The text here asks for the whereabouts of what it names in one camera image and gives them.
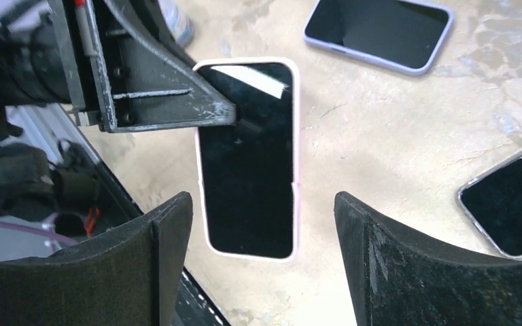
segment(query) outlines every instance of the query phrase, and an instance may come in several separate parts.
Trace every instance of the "beige work surface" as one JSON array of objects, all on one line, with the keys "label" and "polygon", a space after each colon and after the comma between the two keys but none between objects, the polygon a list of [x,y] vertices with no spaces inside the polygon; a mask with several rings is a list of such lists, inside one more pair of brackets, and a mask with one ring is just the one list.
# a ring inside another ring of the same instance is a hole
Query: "beige work surface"
[{"label": "beige work surface", "polygon": [[286,56],[299,66],[298,259],[247,261],[207,248],[193,130],[86,134],[143,209],[192,194],[186,264],[233,325],[355,325],[333,218],[342,190],[435,238],[495,254],[455,197],[522,148],[522,1],[440,1],[455,26],[434,70],[418,78],[306,46],[315,0],[178,1],[195,21],[196,60]]}]

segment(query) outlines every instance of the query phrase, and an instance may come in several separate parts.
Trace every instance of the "smartphone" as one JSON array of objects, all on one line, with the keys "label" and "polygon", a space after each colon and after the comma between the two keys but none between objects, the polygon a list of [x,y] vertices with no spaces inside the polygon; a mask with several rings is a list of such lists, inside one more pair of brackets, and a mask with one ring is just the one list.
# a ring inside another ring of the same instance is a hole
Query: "smartphone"
[{"label": "smartphone", "polygon": [[503,256],[522,258],[522,153],[463,186],[457,202]]},{"label": "smartphone", "polygon": [[234,126],[197,128],[205,238],[220,255],[287,261],[298,250],[299,72],[285,58],[199,62],[237,108]]},{"label": "smartphone", "polygon": [[441,5],[403,0],[319,0],[305,26],[312,46],[407,75],[432,66],[453,24]]}]

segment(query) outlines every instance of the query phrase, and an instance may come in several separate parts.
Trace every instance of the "phone screen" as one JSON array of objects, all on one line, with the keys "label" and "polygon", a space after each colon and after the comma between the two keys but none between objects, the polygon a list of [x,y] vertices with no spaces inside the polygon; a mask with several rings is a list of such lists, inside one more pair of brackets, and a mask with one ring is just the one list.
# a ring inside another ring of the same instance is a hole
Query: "phone screen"
[{"label": "phone screen", "polygon": [[397,0],[320,0],[305,35],[420,69],[449,21],[441,9]]},{"label": "phone screen", "polygon": [[522,157],[466,188],[461,202],[500,250],[522,255]]},{"label": "phone screen", "polygon": [[293,77],[281,63],[198,70],[237,108],[236,126],[199,128],[207,233],[223,253],[294,250]]}]

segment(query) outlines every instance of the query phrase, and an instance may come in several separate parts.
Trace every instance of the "red wire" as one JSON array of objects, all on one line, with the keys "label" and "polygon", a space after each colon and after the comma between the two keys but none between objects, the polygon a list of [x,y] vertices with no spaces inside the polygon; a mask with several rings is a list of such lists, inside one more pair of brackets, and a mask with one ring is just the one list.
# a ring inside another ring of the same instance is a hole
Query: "red wire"
[{"label": "red wire", "polygon": [[97,224],[97,217],[99,216],[101,216],[101,211],[98,208],[95,208],[94,214],[93,209],[89,209],[87,218],[85,218],[85,223],[83,223],[85,231],[87,232],[87,237],[90,238],[93,235],[93,230],[95,229],[95,225]]}]

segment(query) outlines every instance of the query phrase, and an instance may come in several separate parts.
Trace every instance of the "screw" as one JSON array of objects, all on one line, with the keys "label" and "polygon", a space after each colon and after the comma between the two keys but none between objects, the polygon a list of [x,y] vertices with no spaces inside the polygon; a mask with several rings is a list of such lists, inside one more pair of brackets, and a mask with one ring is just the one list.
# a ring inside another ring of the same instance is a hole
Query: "screw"
[{"label": "screw", "polygon": [[124,78],[127,77],[128,71],[127,68],[117,67],[113,69],[113,76],[117,78]]},{"label": "screw", "polygon": [[131,113],[131,112],[127,112],[123,115],[123,122],[125,122],[126,124],[134,124],[135,123],[135,114]]}]

